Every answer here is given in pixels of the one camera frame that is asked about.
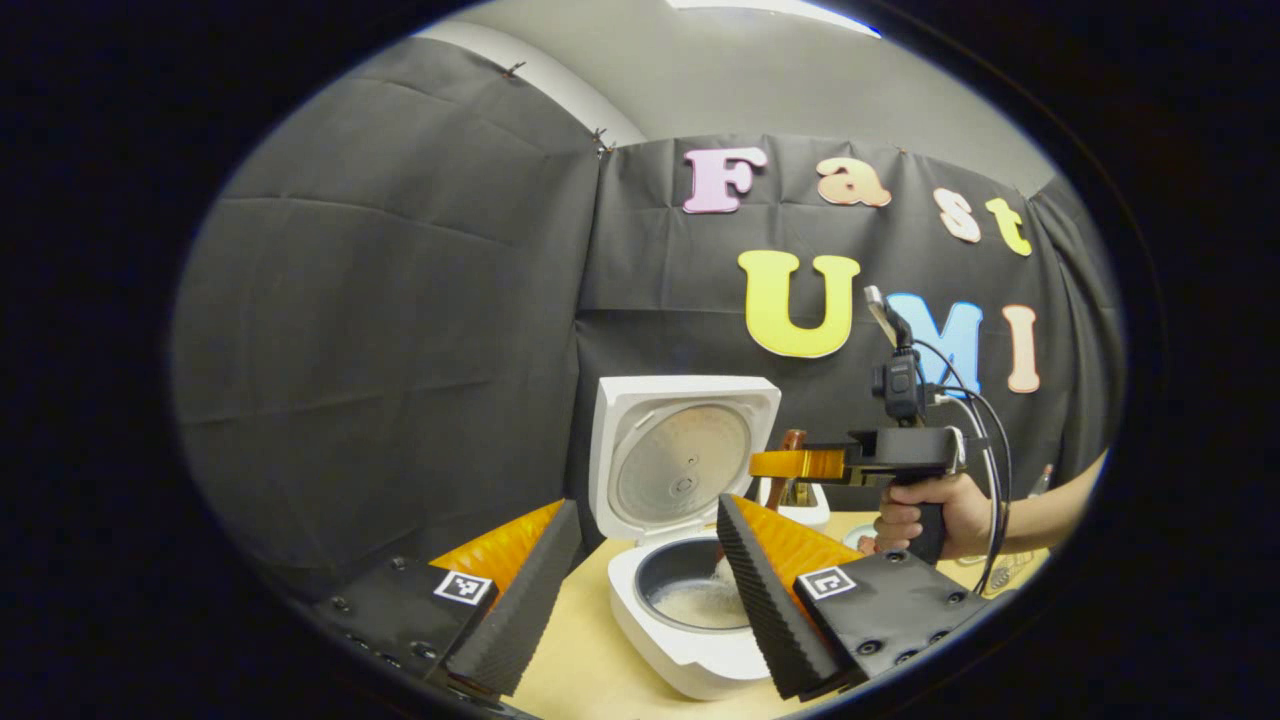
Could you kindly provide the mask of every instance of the table surface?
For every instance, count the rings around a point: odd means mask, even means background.
[[[832,512],[824,534],[836,539],[876,520],[877,512]],[[655,720],[678,717],[771,719],[826,702],[836,693],[801,703],[783,701],[772,680],[742,688],[717,701],[680,694],[622,634],[609,607],[609,560],[635,547],[607,539],[561,585],[547,630],[516,694],[503,700],[547,720]],[[1047,551],[1001,557],[1015,565],[1012,578],[998,592],[1020,587],[1048,556]],[[938,570],[961,585],[973,587],[982,564],[943,560]]]

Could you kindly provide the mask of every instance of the human hand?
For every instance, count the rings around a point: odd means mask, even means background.
[[[922,480],[911,486],[890,486],[881,493],[881,516],[876,519],[876,547],[905,550],[919,536],[920,502],[942,505],[946,538],[943,560],[984,555],[991,538],[991,500],[982,495],[966,473]]]

